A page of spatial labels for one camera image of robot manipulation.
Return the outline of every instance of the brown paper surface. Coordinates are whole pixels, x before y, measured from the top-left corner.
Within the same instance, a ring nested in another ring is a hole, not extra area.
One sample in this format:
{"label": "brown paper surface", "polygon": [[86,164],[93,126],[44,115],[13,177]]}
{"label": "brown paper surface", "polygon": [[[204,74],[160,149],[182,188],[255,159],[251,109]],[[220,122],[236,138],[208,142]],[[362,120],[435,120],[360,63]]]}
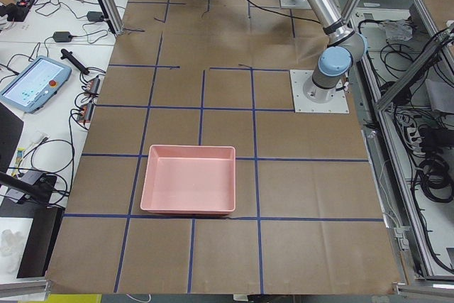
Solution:
{"label": "brown paper surface", "polygon": [[[390,292],[351,95],[350,114],[292,112],[288,70],[314,68],[321,26],[244,0],[130,1],[125,26],[145,32],[117,39],[47,274],[55,292]],[[233,145],[236,210],[142,211],[152,144]]]}

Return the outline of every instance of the clear plastic bag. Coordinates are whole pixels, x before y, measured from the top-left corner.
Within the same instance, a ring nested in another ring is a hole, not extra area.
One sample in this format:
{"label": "clear plastic bag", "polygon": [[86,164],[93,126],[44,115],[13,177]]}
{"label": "clear plastic bag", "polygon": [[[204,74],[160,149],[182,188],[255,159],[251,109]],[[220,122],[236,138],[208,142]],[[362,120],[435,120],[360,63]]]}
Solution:
{"label": "clear plastic bag", "polygon": [[406,20],[386,21],[379,24],[379,27],[386,33],[387,40],[408,41],[413,37],[413,28]]}

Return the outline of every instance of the metal bracket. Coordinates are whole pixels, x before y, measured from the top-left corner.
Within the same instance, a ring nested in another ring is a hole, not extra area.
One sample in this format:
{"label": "metal bracket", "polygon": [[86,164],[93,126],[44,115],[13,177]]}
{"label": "metal bracket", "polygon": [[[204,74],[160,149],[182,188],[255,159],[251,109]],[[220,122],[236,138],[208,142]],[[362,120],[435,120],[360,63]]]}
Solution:
{"label": "metal bracket", "polygon": [[304,9],[310,10],[311,5],[307,0],[279,0],[281,9]]}
{"label": "metal bracket", "polygon": [[399,247],[402,251],[410,249],[409,240],[405,236],[405,233],[407,231],[410,231],[410,228],[408,226],[393,228],[394,236],[396,237],[397,242],[399,243]]}
{"label": "metal bracket", "polygon": [[332,100],[327,103],[316,103],[307,98],[303,92],[305,81],[312,76],[313,70],[290,70],[292,94],[295,112],[297,113],[327,113],[349,114],[347,99],[343,90],[335,92]]}

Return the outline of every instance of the white desk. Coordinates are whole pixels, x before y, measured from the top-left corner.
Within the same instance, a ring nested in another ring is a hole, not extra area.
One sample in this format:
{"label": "white desk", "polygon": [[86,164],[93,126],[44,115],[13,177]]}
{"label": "white desk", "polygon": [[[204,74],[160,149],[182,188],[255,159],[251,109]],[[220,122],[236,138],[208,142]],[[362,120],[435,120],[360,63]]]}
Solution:
{"label": "white desk", "polygon": [[[60,0],[66,3],[77,16],[85,16],[88,11],[101,11],[99,5],[82,3],[81,1],[74,0]],[[97,0],[84,0],[88,2],[97,3]],[[120,6],[118,11],[123,17],[124,9],[128,0],[115,0],[116,5]],[[76,19],[75,16],[65,6],[62,6],[60,10],[54,14],[46,17],[36,13],[35,10],[38,6],[32,7],[30,13],[27,15],[26,20],[23,23],[15,23],[13,27],[7,31],[0,33],[0,42],[21,42],[21,43],[37,43],[44,42],[48,37],[51,37],[55,31],[69,31],[72,35],[85,35],[86,33],[82,29],[82,24],[88,23],[86,18]],[[55,6],[47,5],[41,10],[43,13],[50,13],[55,9]],[[107,30],[108,26],[106,23],[95,23],[93,25],[85,26],[88,33]],[[98,35],[90,36],[90,40],[93,40]],[[53,39],[49,39],[47,43],[53,42]],[[72,45],[76,44],[87,44],[85,38],[75,38]],[[115,37],[113,34],[108,34],[106,37],[101,38],[95,43],[96,45],[114,45]]]}
{"label": "white desk", "polygon": [[[0,61],[3,64],[9,60],[9,58],[16,53],[23,53],[29,55],[34,43],[0,43]],[[50,44],[49,45],[49,56],[54,60],[69,65],[73,72],[68,81],[62,86],[59,92],[53,96],[43,108],[36,111],[34,114],[25,114],[19,109],[15,109],[12,106],[6,105],[12,112],[24,121],[23,133],[19,141],[18,146],[20,148],[27,148],[31,144],[31,138],[36,131],[41,131],[49,135],[49,139],[70,139],[70,131],[68,125],[68,118],[70,115],[70,109],[74,108],[74,98],[82,92],[82,83],[79,80],[79,70],[76,69],[68,60],[61,61],[61,49],[65,48],[73,52],[73,55],[86,67],[98,67],[105,70],[109,64],[110,55],[113,50],[113,46],[110,45],[98,45],[90,46],[86,45],[65,45],[65,44]],[[42,48],[42,54],[45,54],[45,49]],[[29,61],[26,57],[18,56],[13,59],[10,67],[15,71],[23,70]],[[0,79],[11,73],[7,70],[0,71]],[[98,73],[91,73],[87,78],[95,77]],[[0,83],[0,89],[3,89],[13,79],[4,80]],[[80,128],[76,123],[72,124],[72,132],[74,137],[74,147],[76,155],[74,158],[75,168],[79,163],[80,154],[84,146],[87,132]],[[34,164],[36,167],[46,170],[49,172],[55,171],[66,165],[71,159],[71,149],[66,143],[48,143],[36,153],[34,158]],[[29,161],[21,164],[21,167],[30,167]],[[61,173],[68,182],[71,179],[71,167],[66,168]],[[61,180],[57,181],[55,186],[57,189],[64,189],[65,186]],[[59,194],[54,194],[51,198],[51,202],[55,201],[60,197]],[[61,205],[66,205],[66,199],[60,202]]]}

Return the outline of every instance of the table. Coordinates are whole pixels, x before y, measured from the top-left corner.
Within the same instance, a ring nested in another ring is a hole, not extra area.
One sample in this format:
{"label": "table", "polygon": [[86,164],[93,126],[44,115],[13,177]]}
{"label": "table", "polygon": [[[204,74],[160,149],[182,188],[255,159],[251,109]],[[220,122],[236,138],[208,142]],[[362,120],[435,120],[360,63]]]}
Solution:
{"label": "table", "polygon": [[[84,0],[86,2],[92,2],[96,4],[82,3],[78,0],[60,0],[66,3],[77,16],[85,16],[88,11],[101,11],[97,0]],[[124,14],[124,7],[128,0],[115,0],[118,6],[120,15]],[[87,33],[83,30],[82,25],[88,23],[87,18],[77,19],[71,12],[63,6],[59,11],[52,14],[51,16],[42,16],[35,12],[37,6],[32,7],[31,12],[28,14],[27,19],[23,23],[16,23],[11,30],[4,31],[0,35],[0,42],[16,42],[16,43],[34,43],[44,42],[46,38],[52,37],[55,31],[69,31],[72,35],[86,35]],[[55,9],[55,6],[46,6],[40,12],[50,13]],[[106,23],[95,23],[93,25],[85,26],[85,29],[89,32],[95,32],[98,30],[107,30],[108,26]],[[52,39],[47,41],[47,44],[53,42]],[[84,38],[75,38],[71,42],[72,44],[86,45],[87,41]],[[108,34],[106,37],[100,39],[95,44],[97,45],[114,45],[115,37],[112,34]]]}
{"label": "table", "polygon": [[[125,6],[127,0],[116,0],[119,6]],[[82,4],[73,1],[72,4],[74,11],[99,11],[97,5]],[[75,17],[64,9],[54,13],[50,17],[39,16],[34,12],[34,9],[28,15],[24,23],[16,23],[15,26],[0,34],[0,61],[6,64],[12,55],[16,53],[22,53],[30,55],[36,46],[36,43],[43,43],[44,40],[52,35],[53,31],[65,30],[70,31],[72,34],[80,34],[81,24],[84,21],[78,21]],[[107,28],[106,24],[100,24],[103,28]],[[113,35],[110,35],[99,40],[96,44],[88,44],[87,41],[74,39],[70,43],[51,43],[47,42],[49,57],[60,60],[61,49],[65,48],[72,51],[74,56],[80,60],[85,66],[98,67],[100,69],[106,69],[109,63],[112,50],[114,48],[115,39]],[[46,55],[46,49],[41,44],[38,52],[40,55]],[[70,109],[74,107],[74,98],[82,92],[81,82],[79,81],[78,75],[79,70],[72,66],[68,60],[61,61],[64,64],[69,65],[72,68],[72,75],[59,92],[50,99],[46,105],[35,112],[34,114],[24,114],[21,111],[9,107],[17,116],[24,120],[24,129],[21,139],[19,141],[19,147],[28,147],[31,144],[31,136],[36,131],[41,131],[49,135],[50,139],[61,138],[64,140],[70,139],[70,131],[68,126],[68,118]],[[28,58],[23,56],[15,57],[11,61],[11,68],[20,72],[29,64]],[[4,76],[8,76],[11,73],[6,71],[4,68],[0,70],[0,79]],[[88,78],[95,77],[97,73],[91,73]],[[7,84],[8,80],[4,80],[0,83],[0,89],[3,89]],[[77,125],[72,125],[73,136],[74,136],[74,168],[77,169],[79,164],[80,154],[84,145],[87,132],[79,128]],[[35,166],[42,168],[47,171],[60,169],[66,164],[71,158],[71,150],[68,145],[64,143],[49,143],[46,146],[40,148],[39,152],[35,156]],[[22,167],[28,167],[28,161],[22,164]],[[68,182],[71,178],[71,167],[67,167],[65,170],[60,172]],[[55,185],[56,189],[65,189],[63,181],[58,180]],[[5,189],[1,188],[1,194],[4,194]],[[59,194],[53,194],[51,202],[55,202],[60,198]],[[66,199],[61,201],[59,204],[65,206]]]}
{"label": "table", "polygon": [[[351,94],[350,114],[293,110],[288,70],[314,67],[321,27],[239,0],[129,1],[126,25],[146,32],[117,39],[46,275],[53,292],[391,292],[400,277]],[[140,210],[152,144],[235,146],[237,209]]]}

